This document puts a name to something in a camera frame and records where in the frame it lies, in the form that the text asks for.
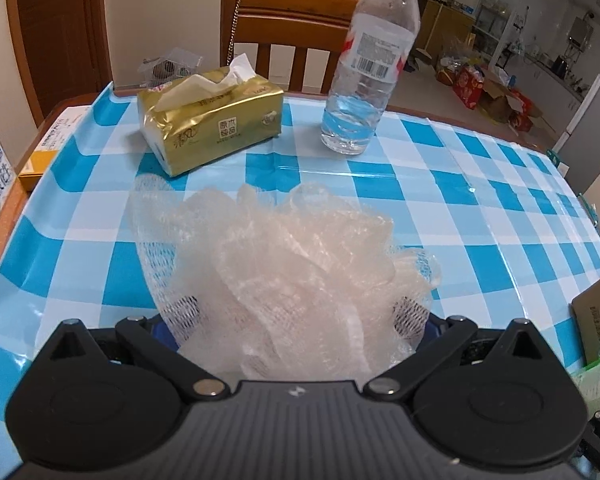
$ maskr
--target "metal chain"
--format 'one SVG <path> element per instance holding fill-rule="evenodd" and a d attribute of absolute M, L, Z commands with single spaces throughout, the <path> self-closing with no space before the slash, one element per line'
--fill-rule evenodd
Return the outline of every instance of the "metal chain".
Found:
<path fill-rule="evenodd" d="M 238 26 L 238 9 L 240 8 L 240 0 L 235 0 L 234 18 L 231 22 L 231 36 L 229 37 L 229 51 L 226 55 L 226 63 L 230 64 L 234 60 L 234 39 L 235 29 Z"/>

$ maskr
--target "yellow box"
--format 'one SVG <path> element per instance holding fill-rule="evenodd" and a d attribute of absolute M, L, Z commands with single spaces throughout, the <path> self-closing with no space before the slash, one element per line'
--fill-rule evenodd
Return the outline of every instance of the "yellow box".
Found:
<path fill-rule="evenodd" d="M 228 70 L 224 67 L 202 75 L 218 83 Z M 186 80 L 138 93 L 142 133 L 169 176 L 280 133 L 283 90 L 259 75 L 209 99 L 155 111 L 160 97 Z"/>
<path fill-rule="evenodd" d="M 18 175 L 26 191 L 33 191 L 46 168 L 51 165 L 89 108 L 89 105 L 68 107 L 49 127 Z"/>

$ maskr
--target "gold tissue package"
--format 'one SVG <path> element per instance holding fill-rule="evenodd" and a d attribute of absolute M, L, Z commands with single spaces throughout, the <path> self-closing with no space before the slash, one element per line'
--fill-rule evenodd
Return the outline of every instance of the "gold tissue package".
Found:
<path fill-rule="evenodd" d="M 229 67 L 223 67 L 203 73 L 202 77 L 221 83 L 229 71 Z M 185 77 L 138 93 L 142 133 L 169 176 L 177 176 L 280 133 L 283 90 L 259 75 L 212 97 L 156 111 L 160 98 L 190 77 L 200 76 Z M 190 95 L 196 98 L 199 94 L 191 92 Z"/>

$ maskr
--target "table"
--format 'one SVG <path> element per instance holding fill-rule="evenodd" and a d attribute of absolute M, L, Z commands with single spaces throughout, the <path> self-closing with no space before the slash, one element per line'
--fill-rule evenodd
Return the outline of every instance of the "table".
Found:
<path fill-rule="evenodd" d="M 317 181 L 391 216 L 397 243 L 438 259 L 433 312 L 503 328 L 535 322 L 564 365 L 580 364 L 568 303 L 600 277 L 600 238 L 542 154 L 423 118 L 386 112 L 362 155 L 322 145 L 324 102 L 287 97 L 282 134 L 171 180 L 183 198 L 244 182 L 273 200 Z M 139 173 L 162 174 L 138 132 L 134 97 L 107 88 L 45 173 L 0 263 L 0 478 L 18 462 L 8 397 L 60 320 L 113 326 L 155 313 L 126 200 Z"/>

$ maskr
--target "mesh sponge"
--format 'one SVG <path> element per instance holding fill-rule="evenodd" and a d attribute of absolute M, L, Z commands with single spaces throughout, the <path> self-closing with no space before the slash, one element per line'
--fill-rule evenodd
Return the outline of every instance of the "mesh sponge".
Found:
<path fill-rule="evenodd" d="M 235 384 L 354 379 L 413 352 L 440 270 L 392 244 L 391 219 L 317 184 L 274 205 L 244 185 L 181 202 L 136 178 L 132 231 L 142 271 L 180 353 Z"/>

